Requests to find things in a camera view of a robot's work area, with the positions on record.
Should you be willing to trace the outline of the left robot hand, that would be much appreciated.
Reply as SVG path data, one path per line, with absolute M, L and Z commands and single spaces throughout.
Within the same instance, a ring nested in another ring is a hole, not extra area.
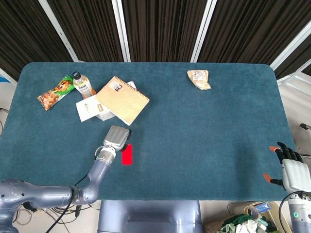
M 111 146 L 115 151 L 125 151 L 128 147 L 126 143 L 131 137 L 131 130 L 112 125 L 104 139 L 104 146 Z

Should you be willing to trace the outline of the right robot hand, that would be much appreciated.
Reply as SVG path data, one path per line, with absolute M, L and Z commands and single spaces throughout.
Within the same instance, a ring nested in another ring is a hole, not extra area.
M 265 180 L 283 187 L 288 194 L 298 191 L 309 193 L 311 191 L 311 176 L 308 165 L 303 162 L 302 156 L 298 152 L 281 142 L 277 142 L 277 144 L 277 147 L 270 146 L 269 150 L 274 152 L 279 159 L 282 178 L 275 179 L 264 173 Z

